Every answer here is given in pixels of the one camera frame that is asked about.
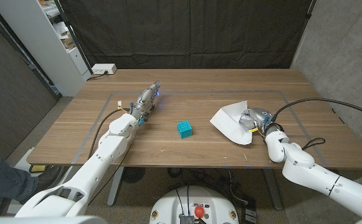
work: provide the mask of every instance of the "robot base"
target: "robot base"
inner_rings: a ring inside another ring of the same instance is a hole
[[[184,186],[178,188],[177,191],[182,205],[179,202],[176,190],[168,192],[153,206],[150,214],[150,224],[182,224],[183,222],[181,223],[180,217],[188,216],[188,211],[190,216],[194,216],[194,219],[198,219],[194,213],[196,207],[203,208],[204,216],[201,219],[207,224],[239,223],[235,207],[220,193],[201,186],[189,186],[189,191],[188,186]]]

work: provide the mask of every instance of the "sticker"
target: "sticker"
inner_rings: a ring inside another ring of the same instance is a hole
[[[191,206],[192,206],[192,207],[201,206],[201,207],[203,207],[203,208],[209,208],[209,207],[210,207],[209,204],[202,204],[202,203],[193,203]]]
[[[253,133],[254,131],[258,131],[258,128],[251,129],[249,132]]]

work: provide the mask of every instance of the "table leg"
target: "table leg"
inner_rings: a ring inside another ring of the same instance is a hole
[[[278,211],[283,209],[282,201],[280,199],[278,185],[276,184],[274,171],[272,169],[263,169],[265,181],[267,183],[267,187],[269,190],[270,197],[272,199],[272,203],[274,208]]]
[[[119,167],[117,172],[113,176],[112,187],[107,198],[107,205],[113,206],[116,201],[118,189],[120,188],[121,177],[123,176],[124,167]]]
[[[63,177],[61,178],[61,180],[57,183],[57,185],[66,183],[67,181],[69,181],[76,173],[77,171],[81,168],[81,166],[71,166],[66,173],[63,175]]]

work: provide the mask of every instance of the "red button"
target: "red button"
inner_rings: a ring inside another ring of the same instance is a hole
[[[194,215],[197,216],[198,218],[204,217],[204,208],[202,206],[197,206],[194,209]]]

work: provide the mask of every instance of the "wall outlet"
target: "wall outlet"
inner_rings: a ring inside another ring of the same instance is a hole
[[[95,75],[101,75],[107,71],[108,74],[114,74],[117,70],[117,67],[115,64],[95,64],[92,67],[93,74]]]

